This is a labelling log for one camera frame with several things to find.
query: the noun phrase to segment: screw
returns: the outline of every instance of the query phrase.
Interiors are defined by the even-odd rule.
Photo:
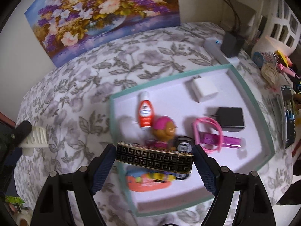
[[[251,171],[251,174],[252,174],[252,176],[258,176],[258,172],[256,172],[256,171]]]
[[[56,171],[52,171],[52,172],[49,173],[50,176],[55,176],[56,174],[57,174]]]
[[[86,170],[88,170],[88,167],[86,167],[86,166],[82,166],[79,168],[80,172],[85,172]]]
[[[229,168],[228,168],[228,167],[221,167],[221,171],[222,171],[222,172],[228,172],[228,171],[229,171]]]

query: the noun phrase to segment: white wall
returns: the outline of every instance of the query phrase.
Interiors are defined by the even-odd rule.
[[[13,121],[26,92],[55,68],[24,15],[34,1],[22,0],[0,34],[0,112]],[[179,4],[182,22],[220,22],[222,0],[179,0]]]

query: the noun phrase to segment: teal tray border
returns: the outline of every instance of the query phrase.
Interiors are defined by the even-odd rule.
[[[150,82],[147,82],[147,83],[135,86],[135,87],[131,87],[131,88],[125,89],[121,92],[118,92],[118,93],[115,93],[115,94],[111,95],[111,97],[110,97],[110,132],[111,132],[114,144],[115,145],[117,144],[117,135],[118,135],[117,134],[118,129],[117,129],[116,122],[115,122],[115,110],[114,110],[114,100],[116,98],[119,98],[121,96],[124,96],[124,95],[132,93],[132,92],[140,91],[142,89],[145,89],[145,88],[157,85],[157,84],[173,81],[173,80],[180,79],[180,78],[187,77],[187,76],[202,74],[202,73],[210,72],[210,71],[214,71],[214,70],[221,70],[221,69],[229,69],[234,73],[235,77],[238,79],[238,81],[242,85],[243,89],[247,93],[249,99],[251,100],[251,103],[253,104],[253,106],[255,108],[255,111],[258,114],[258,117],[259,117],[259,119],[262,123],[262,127],[264,129],[264,133],[266,135],[266,139],[267,139],[268,146],[269,146],[269,149],[270,149],[270,155],[266,156],[265,160],[256,167],[256,170],[258,171],[260,168],[262,168],[275,155],[274,143],[273,143],[273,139],[271,137],[270,130],[269,130],[268,125],[266,123],[266,120],[264,118],[264,115],[263,115],[263,113],[262,113],[262,111],[261,111],[261,109],[260,109],[260,107],[257,103],[257,100],[255,99],[255,97],[254,97],[253,93],[251,92],[249,86],[244,81],[243,77],[239,74],[239,72],[234,68],[234,66],[232,64],[209,66],[209,67],[205,67],[205,68],[202,68],[202,69],[186,71],[186,72],[179,73],[179,74],[176,74],[176,75],[172,75],[172,76],[152,80]],[[154,211],[154,212],[150,212],[150,213],[139,213],[137,211],[137,208],[133,204],[133,201],[132,201],[132,198],[131,198],[131,192],[128,189],[127,184],[126,184],[125,179],[124,179],[125,178],[125,171],[123,169],[122,163],[119,162],[119,161],[117,162],[117,169],[118,169],[118,175],[119,175],[119,180],[120,180],[120,184],[121,184],[121,189],[123,190],[123,192],[125,194],[125,197],[127,199],[127,202],[130,206],[131,211],[137,217],[154,216],[154,215],[174,212],[174,211],[178,211],[178,210],[183,210],[185,208],[203,203],[203,202],[208,201],[211,198],[213,198],[213,196],[208,196],[208,197],[205,197],[205,198],[202,198],[202,199],[199,199],[199,200],[195,200],[194,202],[184,204],[184,205],[181,205],[181,206],[178,206],[178,207],[174,207],[174,208],[171,208],[171,209],[167,209],[167,210]]]

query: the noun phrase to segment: floral bedspread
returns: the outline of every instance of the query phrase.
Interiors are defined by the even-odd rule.
[[[203,48],[203,42],[206,37],[221,39],[223,34],[220,27],[208,22],[137,33],[94,48],[46,75],[24,96],[17,120],[17,124],[29,120],[33,125],[45,127],[49,143],[49,149],[35,149],[32,157],[22,156],[18,161],[14,174],[20,197],[33,209],[50,171],[74,172],[88,165],[112,142],[111,94],[160,77],[218,64]],[[280,145],[268,100],[272,91],[244,51],[239,58],[237,70],[257,99],[274,141],[276,154],[259,174],[271,203],[275,204],[291,184],[291,150]],[[200,225],[212,202],[137,218],[129,210],[118,183],[114,165],[102,190],[94,196],[107,225]],[[232,224],[237,201],[235,193],[225,225]],[[82,225],[71,192],[70,204],[76,224]]]

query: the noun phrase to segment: blue gripper pad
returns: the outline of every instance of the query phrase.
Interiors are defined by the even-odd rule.
[[[95,157],[89,165],[89,177],[93,181],[91,194],[100,191],[115,161],[116,148],[108,144],[99,157]]]
[[[219,165],[213,159],[209,158],[200,145],[194,145],[192,148],[193,162],[200,174],[205,188],[214,196],[219,192]]]

